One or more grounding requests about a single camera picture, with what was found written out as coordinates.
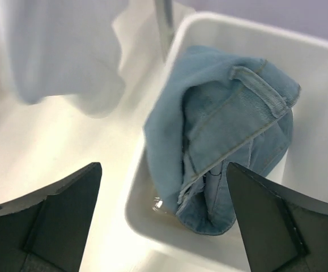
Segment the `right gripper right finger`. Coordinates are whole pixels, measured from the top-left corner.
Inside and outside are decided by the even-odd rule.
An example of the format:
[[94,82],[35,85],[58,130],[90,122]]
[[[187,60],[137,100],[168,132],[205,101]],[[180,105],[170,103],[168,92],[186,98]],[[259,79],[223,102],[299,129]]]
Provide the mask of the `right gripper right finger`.
[[328,271],[328,203],[237,163],[226,176],[251,271]]

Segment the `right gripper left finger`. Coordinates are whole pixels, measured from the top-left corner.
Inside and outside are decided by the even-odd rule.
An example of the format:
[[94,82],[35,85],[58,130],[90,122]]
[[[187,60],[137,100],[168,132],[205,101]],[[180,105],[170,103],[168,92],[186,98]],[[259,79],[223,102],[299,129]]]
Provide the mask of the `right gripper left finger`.
[[90,163],[0,204],[0,271],[79,271],[101,177]]

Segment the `blue denim skirt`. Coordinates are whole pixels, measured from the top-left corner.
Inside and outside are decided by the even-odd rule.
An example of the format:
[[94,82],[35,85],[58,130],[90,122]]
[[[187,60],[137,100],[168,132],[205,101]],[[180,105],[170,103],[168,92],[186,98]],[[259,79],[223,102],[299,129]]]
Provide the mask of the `blue denim skirt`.
[[144,126],[148,168],[164,208],[195,233],[227,232],[236,221],[228,164],[261,176],[273,170],[292,142],[300,91],[264,58],[187,48]]

